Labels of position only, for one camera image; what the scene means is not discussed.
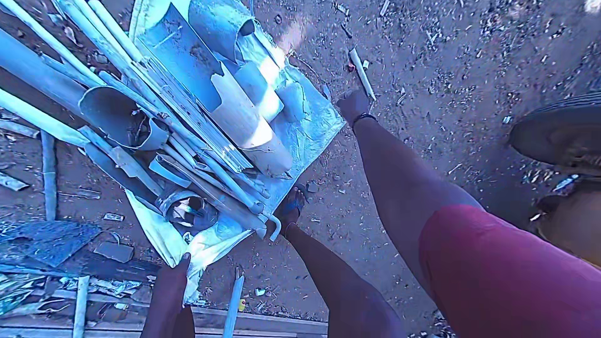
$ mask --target foot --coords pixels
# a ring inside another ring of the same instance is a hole
[[[282,203],[273,213],[282,222],[282,230],[280,235],[285,236],[286,230],[290,226],[296,226],[296,221],[301,215],[301,210],[305,206],[305,195],[302,191],[294,186],[292,190],[284,197]],[[275,224],[268,222],[268,227],[271,232],[275,230]]]

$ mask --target hand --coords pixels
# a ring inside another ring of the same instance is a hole
[[[369,111],[370,100],[362,89],[349,90],[336,102],[336,106],[340,108],[340,115],[346,122],[353,123],[357,116]]]
[[[182,310],[184,291],[188,279],[190,253],[185,253],[175,268],[166,266],[159,270],[154,283],[152,300],[142,337],[170,337],[177,315]]]

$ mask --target dirt ground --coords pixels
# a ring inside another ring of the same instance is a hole
[[[297,58],[291,63],[316,87],[327,84],[335,98],[360,86],[357,75],[347,71],[347,52],[357,46],[359,56],[370,62],[367,75],[378,97],[372,113],[380,123],[489,212],[529,229],[533,202],[565,176],[551,174],[547,165],[516,153],[507,144],[507,134],[529,111],[590,90],[601,75],[600,14],[587,13],[584,0],[395,0],[380,17],[382,3],[340,2],[348,16],[325,0],[257,0],[254,10],[277,44],[295,51]],[[108,7],[127,27],[131,4],[111,1]],[[0,19],[2,29],[17,36],[19,28],[31,48],[44,48],[18,20],[4,13]],[[94,64],[92,57],[88,60]],[[6,72],[0,84],[77,125],[56,104]],[[57,151],[59,190],[72,193],[81,186],[102,193],[100,200],[62,196],[59,216],[127,233],[127,242],[136,245],[136,257],[158,262],[118,185],[74,147],[59,144]],[[2,190],[0,221],[40,218],[39,141],[3,137],[0,158],[16,162],[6,172],[32,185],[22,192]],[[300,225],[380,290],[408,332],[432,332],[436,306],[378,219],[348,127],[299,181],[310,180],[319,184],[319,191],[310,197]],[[105,212],[125,215],[126,220],[103,221]],[[282,239],[273,244],[256,236],[205,272],[201,287],[213,307],[227,307],[236,265],[246,275],[247,311],[327,320],[327,308],[294,249]],[[256,287],[267,288],[268,297],[254,296]]]

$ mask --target maroon shorts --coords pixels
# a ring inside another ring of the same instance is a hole
[[[601,337],[601,271],[481,209],[435,212],[419,260],[461,338]]]

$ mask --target person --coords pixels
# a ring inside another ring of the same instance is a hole
[[[444,181],[368,113],[363,91],[345,93],[337,105],[356,135],[386,233],[461,338],[601,332],[597,268],[487,213]],[[380,292],[301,230],[304,203],[293,188],[277,216],[329,309],[328,337],[406,337]],[[194,336],[193,324],[176,325],[192,317],[181,310],[188,260],[159,274],[143,337],[169,337],[173,328],[180,330],[173,337],[186,337],[183,328]]]

